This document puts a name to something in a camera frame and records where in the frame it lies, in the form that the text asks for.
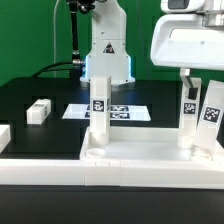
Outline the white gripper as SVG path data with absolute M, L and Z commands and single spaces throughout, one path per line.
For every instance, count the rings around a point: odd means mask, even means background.
M 188 98 L 197 98 L 190 69 L 224 70 L 224 0 L 161 0 L 165 13 L 156 23 L 151 60 L 183 67 L 180 78 Z

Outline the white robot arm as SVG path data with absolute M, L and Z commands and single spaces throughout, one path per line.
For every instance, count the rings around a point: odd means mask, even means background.
M 132 83 L 126 52 L 126 13 L 117 0 L 96 0 L 92 12 L 92 48 L 85 59 L 84 82 L 109 75 L 115 86 Z M 164 15 L 157 21 L 150 58 L 157 66 L 178 67 L 187 97 L 199 88 L 192 69 L 224 71 L 224 0 L 161 0 Z

